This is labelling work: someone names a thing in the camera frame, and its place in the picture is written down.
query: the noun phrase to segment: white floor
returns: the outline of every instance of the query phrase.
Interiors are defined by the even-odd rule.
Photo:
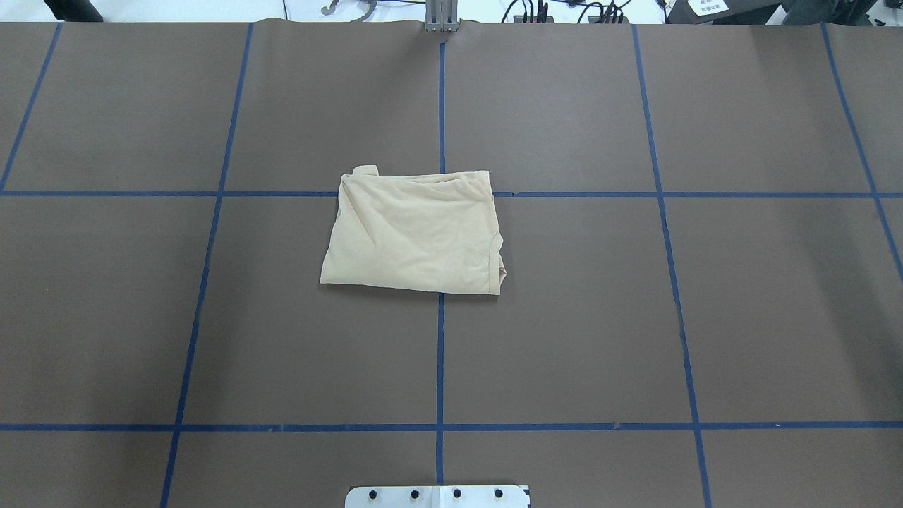
[[[289,19],[294,21],[347,22],[363,15],[366,3],[357,0],[340,0],[332,15],[323,15],[320,9],[330,0],[285,0]],[[248,22],[270,17],[283,17],[281,0],[92,0],[94,6],[110,22]],[[460,0],[459,14],[463,19],[483,23],[498,23],[507,0]],[[563,1],[553,1],[549,14],[557,23],[575,23],[582,7],[571,8]],[[516,5],[513,14],[522,14]],[[655,0],[631,0],[624,13],[635,24],[662,24],[665,15]],[[869,11],[872,19],[880,19],[888,25],[900,26],[903,14],[899,9],[889,9],[883,0]],[[372,21],[423,20],[424,7],[400,2],[380,2]],[[769,24],[779,24],[780,11]],[[4,0],[0,3],[0,21],[54,21],[50,9],[40,0]]]

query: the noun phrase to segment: horizontal blue line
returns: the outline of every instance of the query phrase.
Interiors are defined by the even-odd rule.
[[[95,423],[4,423],[2,431],[33,432],[579,432],[695,430],[693,423],[377,423],[377,424],[95,424]],[[866,421],[745,421],[703,422],[700,430],[759,430],[800,428],[903,428],[899,420]]]
[[[645,191],[554,191],[513,193],[497,191],[497,198],[656,198]],[[225,197],[336,197],[336,191],[225,191]],[[903,193],[767,193],[665,191],[666,198],[903,198]],[[2,191],[0,196],[20,197],[216,197],[217,191]]]

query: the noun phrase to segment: cloth fold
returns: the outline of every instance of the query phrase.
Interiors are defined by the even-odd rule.
[[[507,272],[489,172],[344,174],[322,284],[498,295]]]

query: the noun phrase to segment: beige towel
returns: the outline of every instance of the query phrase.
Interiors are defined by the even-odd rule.
[[[489,172],[344,174],[322,284],[498,295],[499,250]]]

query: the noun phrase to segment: cream fabric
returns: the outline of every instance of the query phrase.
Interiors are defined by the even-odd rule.
[[[489,172],[344,174],[322,284],[498,295],[505,278]]]

